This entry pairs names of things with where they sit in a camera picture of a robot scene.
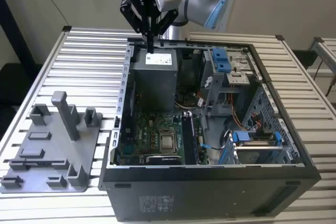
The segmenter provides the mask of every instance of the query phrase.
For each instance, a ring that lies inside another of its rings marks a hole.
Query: rectangular slot
[[[67,181],[64,179],[62,175],[51,175],[48,176],[47,182],[49,187],[54,188],[54,187],[66,187],[67,186]]]
[[[43,149],[33,150],[33,149],[22,149],[19,156],[21,158],[43,158],[45,151]]]
[[[50,140],[51,133],[50,132],[30,132],[28,135],[29,140]]]

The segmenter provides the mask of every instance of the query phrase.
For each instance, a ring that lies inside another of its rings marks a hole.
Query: aluminum extrusion table
[[[310,50],[314,50],[328,68],[336,74],[336,39],[316,37]]]
[[[23,223],[115,223],[106,192],[97,188],[104,145],[113,127],[124,51],[129,30],[72,28],[63,31],[27,94],[13,122],[0,142],[0,178],[6,175],[8,160],[23,141],[35,103],[45,103],[55,90],[68,94],[68,103],[78,112],[88,106],[103,113],[103,121],[90,175],[84,193],[0,194],[0,221]],[[275,36],[191,33],[191,40],[253,44],[322,180],[268,223],[332,224],[336,222],[336,111],[304,70],[285,41]],[[262,220],[200,220],[179,223],[261,223]]]

